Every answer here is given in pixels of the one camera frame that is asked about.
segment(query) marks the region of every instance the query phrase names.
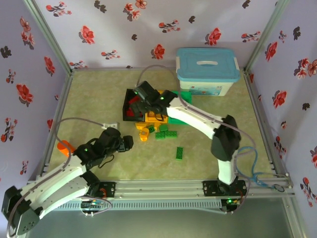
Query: robotic arm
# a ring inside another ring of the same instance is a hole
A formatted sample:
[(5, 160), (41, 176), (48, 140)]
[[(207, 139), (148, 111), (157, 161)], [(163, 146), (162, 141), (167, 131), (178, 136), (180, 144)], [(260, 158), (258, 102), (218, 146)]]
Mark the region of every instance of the robotic arm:
[(48, 212), (74, 198), (89, 195), (99, 190), (99, 179), (90, 171), (115, 152), (125, 152), (132, 148), (132, 136), (121, 138), (120, 132), (112, 127), (104, 130), (99, 138), (80, 145), (71, 155), (70, 162), (61, 172), (47, 181), (52, 174), (60, 170), (65, 162), (45, 176), (22, 189), (15, 186), (4, 194), (2, 213), (9, 220), (13, 207), (28, 191), (28, 194), (14, 211), (11, 226), (17, 235), (32, 229)]
[(212, 140), (211, 153), (218, 159), (218, 188), (223, 193), (235, 192), (238, 177), (234, 172), (234, 157), (239, 148), (241, 135), (231, 128), (208, 119), (211, 117), (237, 127), (232, 116), (222, 118), (208, 114), (192, 105), (188, 107), (177, 94), (168, 90), (160, 94), (147, 81), (138, 85), (134, 92), (141, 99), (132, 104), (132, 110), (135, 112), (147, 113), (152, 111), (156, 114), (182, 120), (210, 138)]

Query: floral wallpaper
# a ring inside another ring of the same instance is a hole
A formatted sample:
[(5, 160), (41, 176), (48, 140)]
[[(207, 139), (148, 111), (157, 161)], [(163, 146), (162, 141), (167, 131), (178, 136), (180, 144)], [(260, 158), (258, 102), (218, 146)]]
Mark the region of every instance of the floral wallpaper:
[[(42, 159), (66, 72), (20, 0), (0, 8), (0, 206)], [(0, 213), (0, 237), (7, 221)]]
[(317, 227), (317, 1), (290, 1), (250, 77), (310, 232)]
[(277, 0), (35, 2), (71, 68), (132, 68), (175, 66), (180, 47), (231, 48), (246, 66)]

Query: orange object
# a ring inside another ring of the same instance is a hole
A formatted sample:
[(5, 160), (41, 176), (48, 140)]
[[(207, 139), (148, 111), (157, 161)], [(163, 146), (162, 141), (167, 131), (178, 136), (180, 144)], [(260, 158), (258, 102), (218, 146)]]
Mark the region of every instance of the orange object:
[(144, 127), (141, 131), (140, 131), (140, 139), (142, 141), (147, 141), (148, 137), (149, 137), (150, 131), (149, 129), (147, 129), (146, 127)]
[[(69, 144), (68, 141), (62, 140), (62, 142), (63, 142), (64, 144), (66, 144), (66, 145), (70, 148), (71, 153), (73, 153), (73, 152), (75, 151), (75, 148), (74, 148), (71, 144)], [(68, 155), (68, 149), (67, 149), (67, 147), (65, 147), (62, 143), (59, 142), (59, 143), (57, 144), (57, 148), (58, 148), (58, 150), (59, 150), (61, 153), (63, 153), (63, 154), (66, 155), (67, 157), (69, 156), (69, 155)]]

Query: sticker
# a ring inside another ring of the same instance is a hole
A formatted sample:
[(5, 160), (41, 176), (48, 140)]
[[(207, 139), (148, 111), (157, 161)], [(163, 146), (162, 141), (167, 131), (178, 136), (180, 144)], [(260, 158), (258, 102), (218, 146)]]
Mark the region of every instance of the sticker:
[(196, 87), (191, 86), (190, 92), (192, 95), (209, 95), (209, 96), (219, 96), (222, 90), (222, 86), (217, 87)]

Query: blue lid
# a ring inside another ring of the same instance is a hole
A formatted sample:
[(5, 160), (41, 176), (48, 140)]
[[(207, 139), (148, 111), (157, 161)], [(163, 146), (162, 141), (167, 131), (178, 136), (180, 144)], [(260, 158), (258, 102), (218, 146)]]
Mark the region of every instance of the blue lid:
[(237, 82), (239, 66), (233, 50), (226, 48), (179, 48), (177, 77), (182, 81)]

